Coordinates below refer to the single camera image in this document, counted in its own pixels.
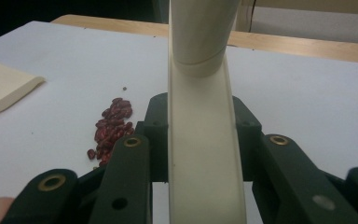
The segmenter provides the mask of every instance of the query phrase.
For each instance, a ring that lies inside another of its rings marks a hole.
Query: white table surface
[[[322,170],[345,178],[358,166],[358,63],[227,48],[232,92],[264,133],[287,135]],[[113,98],[131,101],[131,121],[167,91],[168,41],[31,22],[0,37],[0,63],[46,83],[0,113],[0,196],[36,175],[89,172],[95,122]],[[261,223],[245,185],[248,223]],[[168,187],[154,186],[154,223],[168,223]]]

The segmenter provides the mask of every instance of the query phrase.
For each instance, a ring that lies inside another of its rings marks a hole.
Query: red kidney bean
[[[130,107],[131,106],[130,101],[120,101],[117,105],[120,108]]]
[[[126,131],[126,135],[131,135],[135,132],[133,128],[130,128],[128,131]]]
[[[116,105],[116,104],[118,104],[120,101],[122,101],[123,100],[123,98],[121,98],[121,97],[118,97],[118,98],[115,98],[115,99],[113,99],[113,101],[112,101],[112,105]]]
[[[121,109],[120,108],[114,108],[110,111],[110,113],[114,116],[114,115],[117,115],[121,112]]]
[[[89,159],[90,160],[93,160],[94,158],[95,158],[95,151],[94,151],[94,149],[89,149],[88,151],[87,151],[87,155],[89,156]]]
[[[100,161],[99,166],[101,167],[101,166],[104,166],[104,165],[106,165],[106,164],[107,164],[107,161]]]
[[[120,138],[122,136],[124,136],[124,131],[123,130],[118,131],[117,138]]]
[[[106,117],[110,113],[110,108],[107,108],[103,111],[102,116]]]
[[[108,148],[112,148],[113,147],[113,143],[112,142],[109,142],[109,141],[105,141],[104,143],[103,143],[103,146],[104,147],[108,147]]]
[[[131,110],[130,112],[127,112],[127,113],[124,115],[124,118],[129,119],[131,115],[132,115],[132,110]]]
[[[98,150],[97,151],[97,160],[100,160],[102,155],[103,155],[102,151]]]
[[[124,130],[124,131],[127,131],[127,130],[130,129],[130,128],[132,128],[132,122],[126,123],[126,125],[124,125],[124,127],[123,127],[123,130]]]
[[[106,137],[106,128],[102,127],[99,135],[99,139],[104,139]]]
[[[95,124],[95,127],[97,128],[102,128],[104,126],[106,126],[107,122],[106,121],[98,121],[96,124]]]
[[[110,119],[107,122],[113,126],[118,126],[124,124],[124,119]]]

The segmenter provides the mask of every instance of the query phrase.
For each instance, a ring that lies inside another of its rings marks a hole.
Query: screw hole
[[[125,198],[117,198],[112,202],[112,207],[115,210],[122,210],[127,207],[128,201]]]
[[[286,146],[289,144],[289,140],[283,136],[274,135],[269,138],[269,141],[279,146]]]
[[[124,141],[124,146],[126,147],[136,147],[141,145],[141,139],[139,138],[127,138],[126,141]]]
[[[61,174],[49,175],[39,182],[37,188],[40,191],[51,191],[63,185],[65,183],[65,180],[66,180],[65,175],[61,175]]]

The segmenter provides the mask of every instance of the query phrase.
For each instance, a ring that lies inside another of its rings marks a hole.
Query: white tube
[[[205,77],[222,64],[239,0],[172,0],[172,54],[184,74]]]

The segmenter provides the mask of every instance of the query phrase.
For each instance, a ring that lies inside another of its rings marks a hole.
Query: pile of beans
[[[90,160],[95,157],[100,161],[100,166],[109,162],[112,156],[115,142],[125,135],[133,134],[132,122],[125,122],[132,115],[130,101],[123,98],[116,98],[109,108],[102,113],[103,119],[95,124],[97,131],[94,140],[98,143],[96,149],[89,149],[87,155]]]

